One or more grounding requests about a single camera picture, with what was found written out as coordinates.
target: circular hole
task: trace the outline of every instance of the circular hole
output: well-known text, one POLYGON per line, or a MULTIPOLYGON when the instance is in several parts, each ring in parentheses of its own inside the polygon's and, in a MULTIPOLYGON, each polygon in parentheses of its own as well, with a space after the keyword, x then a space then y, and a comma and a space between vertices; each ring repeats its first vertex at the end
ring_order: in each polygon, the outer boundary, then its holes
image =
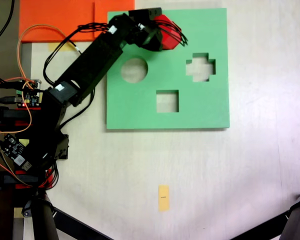
POLYGON ((132 58, 126 61, 121 68, 122 78, 131 84, 136 84, 145 79, 148 73, 148 64, 141 58, 132 58))

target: green shape sorter board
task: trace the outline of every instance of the green shape sorter board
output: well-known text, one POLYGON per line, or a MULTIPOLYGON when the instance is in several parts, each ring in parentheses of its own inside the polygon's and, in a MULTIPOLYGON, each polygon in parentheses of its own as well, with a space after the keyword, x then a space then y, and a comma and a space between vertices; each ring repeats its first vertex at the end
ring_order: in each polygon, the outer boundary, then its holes
MULTIPOLYGON (((108 19, 122 12, 109 12, 108 19)), ((107 73, 107 129, 202 129, 230 126, 228 89, 227 10, 164 10, 188 39, 173 50, 151 52, 126 45, 107 73), (186 63, 195 55, 215 63, 208 81, 194 82, 186 63), (138 83, 121 76, 130 59, 146 61, 147 75, 138 83), (157 93, 177 92, 177 112, 157 112, 157 93)))

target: orange sheet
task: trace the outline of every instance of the orange sheet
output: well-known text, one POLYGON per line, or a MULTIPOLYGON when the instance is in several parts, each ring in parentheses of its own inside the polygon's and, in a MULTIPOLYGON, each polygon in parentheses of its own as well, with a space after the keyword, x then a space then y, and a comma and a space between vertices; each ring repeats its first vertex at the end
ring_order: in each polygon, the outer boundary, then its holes
MULTIPOLYGON (((106 23, 108 12, 134 8, 134 0, 20 0, 19 35, 34 24, 54 25, 68 35, 81 24, 106 23)), ((95 36, 93 32, 79 32, 72 40, 93 41, 95 36)), ((22 42, 60 42, 63 38, 55 30, 37 28, 29 31, 22 42)))

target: orange wire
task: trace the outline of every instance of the orange wire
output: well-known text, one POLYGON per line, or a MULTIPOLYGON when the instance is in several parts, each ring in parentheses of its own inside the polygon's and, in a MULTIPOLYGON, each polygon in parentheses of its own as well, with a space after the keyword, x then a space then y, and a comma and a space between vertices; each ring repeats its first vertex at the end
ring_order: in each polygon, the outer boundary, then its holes
POLYGON ((6 167, 2 166, 1 164, 0 164, 0 167, 2 167, 4 170, 6 170, 7 172, 9 172, 11 175, 14 175, 9 169, 7 169, 6 167))
POLYGON ((0 134, 17 134, 17 133, 21 133, 21 132, 24 132, 25 130, 27 130, 28 128, 30 128, 31 124, 32 124, 32 115, 31 115, 31 112, 30 112, 30 109, 28 107, 28 105, 26 104, 26 101, 25 101, 25 97, 24 97, 24 92, 22 92, 22 101, 26 107, 26 109, 28 110, 29 112, 29 116, 30 116, 30 122, 29 122, 29 125, 23 129, 23 130, 20 130, 20 131, 1 131, 0 134))
POLYGON ((64 34, 63 31, 61 31, 59 28, 57 28, 56 26, 53 26, 53 25, 49 25, 49 24, 35 24, 35 25, 32 25, 30 27, 28 27, 26 30, 23 31, 23 33, 21 33, 20 35, 20 38, 18 40, 18 44, 16 46, 16 60, 17 60, 17 63, 18 63, 18 67, 19 67, 19 70, 21 72, 21 75, 26 78, 26 74, 22 68, 22 65, 21 65, 21 60, 20 60, 20 46, 21 46, 21 41, 22 41, 22 38, 24 37, 24 35, 29 31, 29 30, 32 30, 32 29, 35 29, 35 28, 38 28, 38 27, 44 27, 44 28, 50 28, 50 29, 54 29, 54 30, 57 30, 59 33, 61 33, 65 38, 67 37, 67 35, 64 34))
POLYGON ((21 77, 21 76, 8 78, 8 79, 5 79, 4 81, 5 81, 5 82, 9 82, 9 81, 12 81, 12 80, 17 80, 17 79, 22 79, 22 80, 25 79, 25 80, 27 80, 27 81, 29 81, 29 82, 35 83, 35 81, 30 80, 29 78, 24 78, 24 77, 21 77))

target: white surface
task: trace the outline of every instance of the white surface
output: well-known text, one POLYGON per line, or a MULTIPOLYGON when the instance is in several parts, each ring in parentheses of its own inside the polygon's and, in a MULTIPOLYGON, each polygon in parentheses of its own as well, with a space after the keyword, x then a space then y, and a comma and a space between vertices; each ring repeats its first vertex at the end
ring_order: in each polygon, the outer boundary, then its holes
MULTIPOLYGON (((227 8, 230 128, 107 131, 102 81, 91 107, 63 129, 69 159, 58 161, 48 194, 115 240, 228 240, 300 194, 300 0, 136 1, 156 6, 227 8), (159 184, 170 187, 167 212, 158 212, 159 184)), ((48 55, 46 44, 33 44, 32 78, 43 80, 48 55)), ((75 57, 57 55, 50 78, 75 57)))

